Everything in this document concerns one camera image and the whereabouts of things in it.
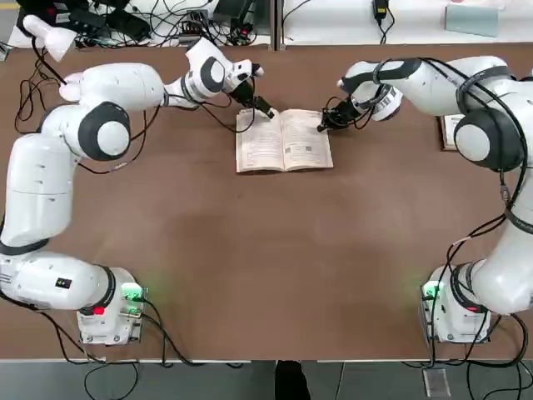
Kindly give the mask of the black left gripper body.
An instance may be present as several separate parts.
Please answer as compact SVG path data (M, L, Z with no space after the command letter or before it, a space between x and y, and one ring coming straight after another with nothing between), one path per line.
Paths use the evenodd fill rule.
M255 87L255 80L253 78L247 79L230 91L229 96L240 105L254 105Z

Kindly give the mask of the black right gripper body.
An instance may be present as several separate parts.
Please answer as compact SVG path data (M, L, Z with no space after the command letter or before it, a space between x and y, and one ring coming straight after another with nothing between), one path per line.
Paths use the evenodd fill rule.
M335 125L350 125L366 115L366 109L360 110L347 97L332 109L332 121Z

